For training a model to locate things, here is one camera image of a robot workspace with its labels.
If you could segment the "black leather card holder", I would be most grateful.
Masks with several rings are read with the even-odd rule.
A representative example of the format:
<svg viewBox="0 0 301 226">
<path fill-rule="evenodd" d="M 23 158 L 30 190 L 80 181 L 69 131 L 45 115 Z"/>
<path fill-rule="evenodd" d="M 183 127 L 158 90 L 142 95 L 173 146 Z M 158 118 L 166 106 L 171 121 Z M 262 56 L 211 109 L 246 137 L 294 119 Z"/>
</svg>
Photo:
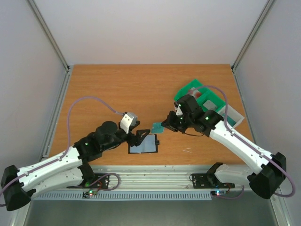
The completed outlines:
<svg viewBox="0 0 301 226">
<path fill-rule="evenodd" d="M 128 154 L 157 153 L 159 144 L 157 134 L 150 134 L 139 146 L 128 146 Z"/>
</svg>

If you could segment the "teal card black stripe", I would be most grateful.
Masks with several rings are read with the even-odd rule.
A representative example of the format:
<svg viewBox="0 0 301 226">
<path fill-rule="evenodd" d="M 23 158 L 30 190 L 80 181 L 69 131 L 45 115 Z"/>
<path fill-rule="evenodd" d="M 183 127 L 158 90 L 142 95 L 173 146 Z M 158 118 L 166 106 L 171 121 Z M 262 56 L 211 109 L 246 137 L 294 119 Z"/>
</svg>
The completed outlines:
<svg viewBox="0 0 301 226">
<path fill-rule="evenodd" d="M 163 133 L 164 127 L 161 125 L 161 122 L 153 123 L 151 133 L 152 134 L 160 134 Z"/>
</svg>

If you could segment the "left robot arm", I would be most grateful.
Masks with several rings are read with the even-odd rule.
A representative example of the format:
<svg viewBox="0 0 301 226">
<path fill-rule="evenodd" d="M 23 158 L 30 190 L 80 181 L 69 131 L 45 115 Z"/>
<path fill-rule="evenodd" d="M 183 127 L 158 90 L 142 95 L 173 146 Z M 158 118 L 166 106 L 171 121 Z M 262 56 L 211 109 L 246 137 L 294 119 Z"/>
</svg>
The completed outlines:
<svg viewBox="0 0 301 226">
<path fill-rule="evenodd" d="M 14 211 L 48 191 L 69 186 L 92 186 L 95 175 L 89 163 L 122 143 L 139 146 L 150 133 L 150 129 L 139 129 L 133 133 L 139 124 L 137 121 L 123 129 L 112 121 L 106 121 L 62 153 L 27 167 L 6 167 L 0 181 L 0 194 L 4 197 L 1 207 Z"/>
</svg>

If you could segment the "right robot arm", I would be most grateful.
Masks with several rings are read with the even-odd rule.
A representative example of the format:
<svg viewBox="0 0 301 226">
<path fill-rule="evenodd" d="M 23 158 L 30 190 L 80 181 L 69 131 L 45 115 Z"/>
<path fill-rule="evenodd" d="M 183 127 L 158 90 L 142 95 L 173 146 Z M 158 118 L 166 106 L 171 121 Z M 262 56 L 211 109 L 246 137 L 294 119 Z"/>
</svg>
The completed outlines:
<svg viewBox="0 0 301 226">
<path fill-rule="evenodd" d="M 206 173 L 212 188 L 232 183 L 249 186 L 253 192 L 269 199 L 285 180 L 286 158 L 281 153 L 272 154 L 242 136 L 214 110 L 203 111 L 191 95 L 185 95 L 174 103 L 161 125 L 173 132 L 185 133 L 193 128 L 232 151 L 247 166 L 231 167 L 215 163 Z"/>
</svg>

